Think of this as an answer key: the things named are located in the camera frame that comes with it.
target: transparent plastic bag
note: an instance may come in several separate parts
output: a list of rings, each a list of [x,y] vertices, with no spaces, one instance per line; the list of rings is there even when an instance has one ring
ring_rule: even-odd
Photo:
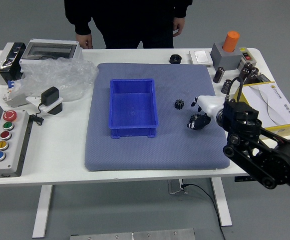
[[[40,96],[50,87],[56,87],[64,102],[71,102],[90,90],[99,72],[90,61],[63,57],[27,64],[22,70],[25,78],[15,81],[10,99],[21,94]]]

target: blue foam mat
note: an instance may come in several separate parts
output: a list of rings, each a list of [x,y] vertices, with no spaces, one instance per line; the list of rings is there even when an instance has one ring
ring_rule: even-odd
[[[214,95],[208,70],[202,65],[102,63],[94,83],[85,146],[89,171],[223,169],[225,132],[213,120],[202,130],[186,127],[195,97]],[[154,79],[159,126],[156,137],[112,139],[108,128],[109,85],[112,79]],[[175,101],[185,102],[183,109]]]

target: power adapter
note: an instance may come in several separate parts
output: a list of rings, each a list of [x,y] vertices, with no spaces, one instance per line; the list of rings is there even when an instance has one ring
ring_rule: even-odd
[[[49,106],[56,102],[59,98],[59,91],[56,87],[52,86],[41,94],[41,104]]]

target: hand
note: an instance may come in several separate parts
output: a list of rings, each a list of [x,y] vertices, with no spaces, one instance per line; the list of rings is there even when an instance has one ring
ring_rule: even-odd
[[[91,40],[91,33],[88,35],[78,35],[76,34],[76,40],[83,49],[93,49],[93,43]]]
[[[178,30],[178,31],[173,34],[173,37],[180,35],[184,26],[185,26],[185,18],[184,17],[183,18],[174,17],[173,31],[176,31],[176,30]]]

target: orange cap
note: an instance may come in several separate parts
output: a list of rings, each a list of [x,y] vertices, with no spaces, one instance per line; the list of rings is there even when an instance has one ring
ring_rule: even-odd
[[[227,34],[226,40],[223,45],[223,50],[232,53],[235,50],[240,34],[237,31],[230,31]]]

